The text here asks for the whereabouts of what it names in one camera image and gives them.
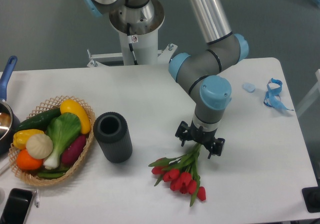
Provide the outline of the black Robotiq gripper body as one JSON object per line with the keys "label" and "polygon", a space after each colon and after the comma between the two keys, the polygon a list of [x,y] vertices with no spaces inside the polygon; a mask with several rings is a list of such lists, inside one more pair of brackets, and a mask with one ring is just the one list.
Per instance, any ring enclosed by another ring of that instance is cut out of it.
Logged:
{"label": "black Robotiq gripper body", "polygon": [[203,124],[195,123],[192,121],[189,127],[188,133],[191,140],[202,144],[206,149],[213,149],[215,142],[215,133],[217,131],[217,126],[215,124]]}

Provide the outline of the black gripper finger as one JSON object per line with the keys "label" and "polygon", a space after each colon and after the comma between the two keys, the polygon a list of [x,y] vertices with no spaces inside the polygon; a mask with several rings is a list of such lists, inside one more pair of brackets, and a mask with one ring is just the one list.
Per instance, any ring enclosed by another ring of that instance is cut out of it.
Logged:
{"label": "black gripper finger", "polygon": [[191,141],[190,127],[186,122],[182,121],[179,124],[175,137],[181,141],[181,147],[184,147],[186,141]]}
{"label": "black gripper finger", "polygon": [[213,143],[209,146],[209,154],[208,159],[210,159],[213,155],[221,156],[223,148],[225,144],[224,138],[215,138]]}

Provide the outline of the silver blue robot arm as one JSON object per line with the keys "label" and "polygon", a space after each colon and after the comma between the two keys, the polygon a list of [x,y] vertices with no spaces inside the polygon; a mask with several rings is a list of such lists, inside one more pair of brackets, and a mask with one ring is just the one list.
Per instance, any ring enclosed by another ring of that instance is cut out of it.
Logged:
{"label": "silver blue robot arm", "polygon": [[225,140],[215,138],[225,108],[231,101],[231,85],[220,73],[245,59],[248,43],[234,34],[220,0],[190,0],[207,49],[198,55],[160,52],[158,30],[165,14],[158,0],[84,0],[97,17],[108,14],[118,32],[125,65],[147,65],[168,60],[172,78],[194,100],[191,124],[182,122],[176,132],[181,142],[193,140],[210,155],[221,155]]}

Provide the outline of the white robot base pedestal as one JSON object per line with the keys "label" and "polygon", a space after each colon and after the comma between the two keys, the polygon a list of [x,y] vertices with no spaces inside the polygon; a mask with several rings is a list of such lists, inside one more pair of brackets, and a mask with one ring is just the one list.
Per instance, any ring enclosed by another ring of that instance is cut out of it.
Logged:
{"label": "white robot base pedestal", "polygon": [[92,55],[87,51],[88,67],[116,61],[125,66],[167,64],[178,49],[173,43],[163,50],[158,48],[158,32],[165,20],[163,6],[158,0],[148,0],[141,8],[123,5],[110,11],[109,20],[118,33],[121,52]]}

